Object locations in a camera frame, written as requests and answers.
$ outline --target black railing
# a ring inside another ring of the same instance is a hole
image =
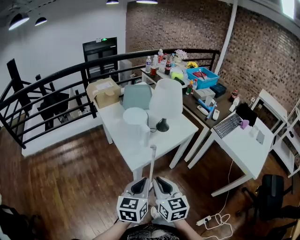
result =
[[[177,50],[177,49],[165,49],[164,53],[171,54],[171,53],[175,52],[175,50]],[[213,66],[216,54],[220,54],[220,52],[218,50],[208,50],[208,49],[183,49],[183,50],[186,51],[187,53],[212,54],[211,58],[206,57],[206,58],[196,58],[196,59],[185,60],[185,61],[189,61],[189,60],[210,61],[209,64],[201,65],[201,67],[209,67],[210,70],[212,70],[212,66]],[[12,60],[7,64],[7,67],[9,69],[9,73],[11,75],[12,80],[10,81],[10,83],[8,84],[6,89],[4,90],[2,96],[0,97],[0,111],[2,111],[4,108],[6,108],[5,114],[3,116],[0,114],[0,121],[2,122],[3,126],[7,129],[7,131],[12,135],[12,137],[16,140],[16,142],[25,149],[26,148],[26,146],[25,146],[26,143],[28,143],[28,142],[44,135],[44,134],[47,134],[47,133],[49,133],[49,132],[51,132],[55,129],[58,129],[58,128],[66,125],[68,123],[71,123],[73,121],[76,121],[78,119],[81,119],[81,118],[89,116],[89,115],[93,115],[94,118],[96,117],[96,111],[95,111],[94,105],[93,105],[92,102],[90,102],[89,98],[87,97],[86,92],[75,95],[74,97],[69,97],[67,99],[56,102],[54,104],[51,104],[51,105],[47,106],[46,108],[38,111],[37,113],[29,115],[28,112],[35,103],[38,103],[42,100],[48,101],[49,97],[53,97],[56,94],[61,93],[62,91],[65,91],[67,89],[70,89],[72,87],[75,87],[75,86],[78,86],[78,85],[81,85],[81,84],[84,86],[84,89],[86,89],[90,82],[93,82],[97,79],[102,79],[102,78],[105,78],[109,75],[114,75],[114,74],[130,71],[130,70],[141,69],[141,68],[145,67],[145,65],[139,65],[139,66],[135,66],[135,67],[127,68],[127,69],[117,70],[117,71],[114,71],[112,73],[104,73],[104,74],[101,74],[100,76],[97,76],[97,77],[87,78],[87,69],[89,69],[89,68],[99,66],[100,64],[103,64],[103,63],[106,63],[106,62],[113,62],[113,61],[120,61],[120,60],[126,60],[126,59],[152,56],[154,54],[157,54],[157,52],[158,52],[158,49],[140,51],[140,52],[131,52],[131,53],[119,54],[119,55],[100,58],[100,59],[97,59],[97,60],[88,61],[88,62],[81,63],[81,64],[78,64],[78,65],[75,65],[75,66],[72,66],[72,67],[68,67],[64,70],[61,70],[61,71],[56,72],[52,75],[49,75],[49,76],[47,76],[43,79],[41,79],[41,77],[39,75],[37,75],[36,76],[37,82],[35,82],[35,83],[22,81],[20,79],[19,73],[17,71],[15,61]],[[82,77],[81,81],[75,82],[75,83],[73,83],[69,86],[66,86],[66,87],[63,87],[61,89],[55,90],[54,85],[52,83],[53,81],[58,80],[60,78],[63,78],[67,75],[76,73],[76,72],[81,73],[81,77]],[[117,82],[117,84],[122,84],[122,83],[127,83],[127,82],[131,82],[132,84],[134,84],[135,81],[139,78],[141,78],[141,76],[137,76],[137,77],[127,79],[127,80],[124,80],[124,81],[119,81],[119,82]],[[50,88],[45,87],[45,85],[48,84],[48,83],[50,84]],[[9,90],[12,87],[14,88],[15,93],[13,95],[9,96],[8,98],[6,98]],[[29,97],[28,93],[39,93],[39,94],[42,94],[42,96],[41,97]],[[69,102],[73,99],[76,99],[77,102],[81,103],[81,101],[78,101],[78,99],[80,99],[81,97],[87,97],[88,102],[85,103],[85,104],[80,104],[75,108],[68,109],[67,111],[63,111],[63,112],[54,114],[54,116],[52,116],[52,117],[50,117],[50,118],[48,118],[48,119],[46,119],[46,120],[44,120],[40,123],[28,128],[28,129],[25,129],[21,133],[17,132],[18,127],[21,124],[25,124],[26,121],[28,121],[28,120],[30,120],[30,119],[32,119],[32,118],[34,118],[34,117],[36,117],[40,114],[46,113],[50,109],[55,109],[57,106],[59,106],[63,103],[67,103],[67,102]],[[13,112],[7,116],[7,112],[8,112],[8,109],[9,109],[10,105],[15,101],[16,101],[16,105],[14,107]],[[21,104],[21,108],[16,109],[19,103]],[[49,122],[51,120],[54,120],[56,118],[59,118],[61,116],[66,115],[68,113],[76,111],[78,109],[84,109],[84,107],[86,107],[86,106],[90,106],[90,112],[85,113],[85,114],[83,114],[83,115],[81,115],[77,118],[74,118],[72,120],[69,120],[67,122],[64,122],[64,123],[62,123],[58,126],[52,127],[52,128],[50,128],[50,129],[48,129],[48,130],[46,130],[46,131],[44,131],[44,132],[42,132],[38,135],[35,135],[35,136],[31,137],[30,139],[27,139],[27,140],[23,141],[23,135],[30,132],[30,131],[32,131],[33,129],[35,129],[35,128],[43,125],[43,124],[46,124],[47,122]],[[21,119],[22,113],[26,114],[24,119]],[[16,123],[13,124],[13,119],[14,119],[15,115],[17,115],[17,114],[18,114],[18,116],[16,118]]]

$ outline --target keyboard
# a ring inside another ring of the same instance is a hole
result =
[[[235,113],[231,117],[227,118],[226,120],[218,123],[214,126],[214,130],[220,136],[220,138],[225,137],[229,134],[232,130],[234,130],[237,126],[240,125],[241,118]]]

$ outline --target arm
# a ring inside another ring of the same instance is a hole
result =
[[[119,240],[129,225],[129,222],[118,221],[104,233],[94,238],[94,240]]]
[[[203,240],[202,237],[186,222],[186,220],[178,220],[174,222],[177,230],[187,238],[187,240]]]

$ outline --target remote control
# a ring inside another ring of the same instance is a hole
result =
[[[219,117],[219,113],[220,113],[220,111],[215,109],[214,114],[212,115],[212,119],[217,120]]]

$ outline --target black lamp base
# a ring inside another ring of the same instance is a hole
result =
[[[156,129],[160,132],[166,132],[169,130],[169,125],[167,124],[167,119],[162,118],[161,121],[156,125]]]

